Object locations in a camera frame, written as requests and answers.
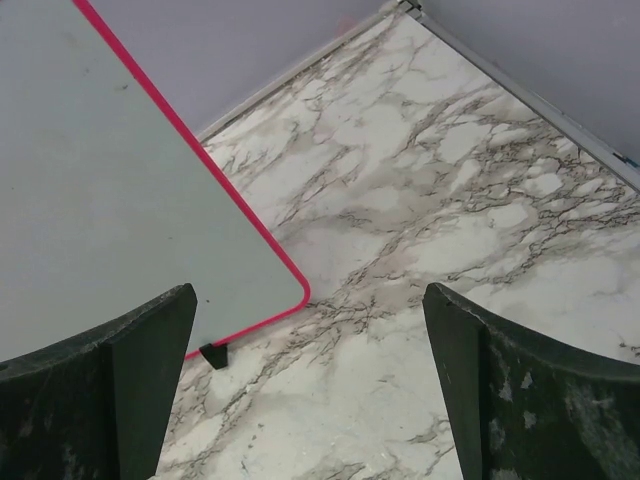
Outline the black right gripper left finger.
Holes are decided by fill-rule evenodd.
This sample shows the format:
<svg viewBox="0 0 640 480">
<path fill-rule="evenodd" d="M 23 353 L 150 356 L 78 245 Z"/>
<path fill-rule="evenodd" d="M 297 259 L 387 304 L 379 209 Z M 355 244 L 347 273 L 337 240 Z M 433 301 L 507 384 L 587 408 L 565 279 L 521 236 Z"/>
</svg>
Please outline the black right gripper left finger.
<svg viewBox="0 0 640 480">
<path fill-rule="evenodd" d="M 4 479 L 155 476 L 197 296 L 178 285 L 1 364 Z"/>
</svg>

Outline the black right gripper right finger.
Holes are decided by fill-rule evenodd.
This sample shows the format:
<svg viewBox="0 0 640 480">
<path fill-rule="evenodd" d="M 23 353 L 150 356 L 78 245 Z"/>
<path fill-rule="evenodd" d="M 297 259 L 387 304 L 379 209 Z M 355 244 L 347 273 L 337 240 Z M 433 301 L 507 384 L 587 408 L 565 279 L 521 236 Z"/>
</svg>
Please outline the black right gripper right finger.
<svg viewBox="0 0 640 480">
<path fill-rule="evenodd" d="M 440 283 L 422 305 L 463 478 L 638 478 L 638 366 L 552 339 Z"/>
</svg>

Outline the pink framed whiteboard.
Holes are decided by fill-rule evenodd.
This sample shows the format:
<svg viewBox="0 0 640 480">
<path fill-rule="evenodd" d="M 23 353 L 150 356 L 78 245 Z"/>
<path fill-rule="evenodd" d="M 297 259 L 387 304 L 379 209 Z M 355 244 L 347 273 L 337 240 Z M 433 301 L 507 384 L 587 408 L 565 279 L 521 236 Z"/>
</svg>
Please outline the pink framed whiteboard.
<svg viewBox="0 0 640 480">
<path fill-rule="evenodd" d="M 191 284 L 189 355 L 308 281 L 86 1 L 1 5 L 1 357 Z"/>
</svg>

